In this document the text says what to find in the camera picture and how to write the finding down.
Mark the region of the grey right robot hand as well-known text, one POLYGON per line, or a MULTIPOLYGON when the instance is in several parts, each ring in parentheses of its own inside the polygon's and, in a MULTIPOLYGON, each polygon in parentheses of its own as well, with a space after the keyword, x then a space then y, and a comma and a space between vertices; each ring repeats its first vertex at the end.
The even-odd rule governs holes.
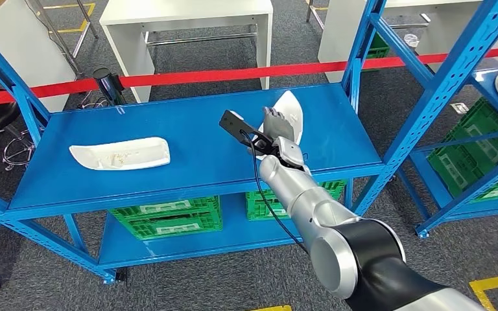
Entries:
POLYGON ((294 140, 294 129, 282 112, 272 107, 264 107, 263 113, 263 130, 260 130, 263 135, 267 136, 271 141, 275 141, 278 137, 283 137, 290 141, 294 140))

